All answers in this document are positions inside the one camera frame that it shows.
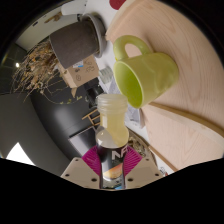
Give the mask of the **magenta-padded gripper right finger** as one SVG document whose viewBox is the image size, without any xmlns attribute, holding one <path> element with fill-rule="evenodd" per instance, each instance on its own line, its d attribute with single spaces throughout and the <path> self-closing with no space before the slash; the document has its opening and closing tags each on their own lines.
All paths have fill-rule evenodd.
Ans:
<svg viewBox="0 0 224 224">
<path fill-rule="evenodd" d="M 129 147 L 123 161 L 126 189 L 140 188 L 162 178 L 157 165 L 150 157 L 142 157 Z"/>
</svg>

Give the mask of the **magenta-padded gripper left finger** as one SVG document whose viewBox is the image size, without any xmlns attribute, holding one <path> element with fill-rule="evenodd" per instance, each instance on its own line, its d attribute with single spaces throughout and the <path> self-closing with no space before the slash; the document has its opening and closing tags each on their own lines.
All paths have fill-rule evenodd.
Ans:
<svg viewBox="0 0 224 224">
<path fill-rule="evenodd" d="M 92 147 L 81 158 L 74 157 L 61 177 L 83 188 L 99 189 L 101 162 L 96 147 Z"/>
</svg>

